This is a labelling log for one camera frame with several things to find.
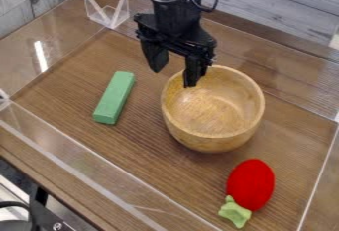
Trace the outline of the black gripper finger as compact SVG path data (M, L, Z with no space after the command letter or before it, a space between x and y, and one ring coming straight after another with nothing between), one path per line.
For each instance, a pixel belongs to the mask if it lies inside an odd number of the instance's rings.
M158 43L149 41L141 41L140 45L148 66L154 73L158 73L168 64L168 50Z
M185 69L182 72L184 87L194 87L200 78L206 74L210 63L201 57L188 55L185 57Z

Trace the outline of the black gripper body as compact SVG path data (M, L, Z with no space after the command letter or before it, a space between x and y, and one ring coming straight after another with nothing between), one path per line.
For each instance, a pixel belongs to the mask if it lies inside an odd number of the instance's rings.
M193 55L212 63L216 39L200 24L204 9L196 0L153 1L152 13L136 13L138 41L158 43L168 52Z

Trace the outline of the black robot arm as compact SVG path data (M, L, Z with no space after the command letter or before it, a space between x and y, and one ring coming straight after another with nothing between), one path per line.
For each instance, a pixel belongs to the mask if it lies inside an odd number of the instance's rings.
M152 13L136 13L136 37L148 66L158 72L169 53L185 58L184 87L194 87L213 64L217 41L204 30L201 13L210 13L218 0L149 0Z

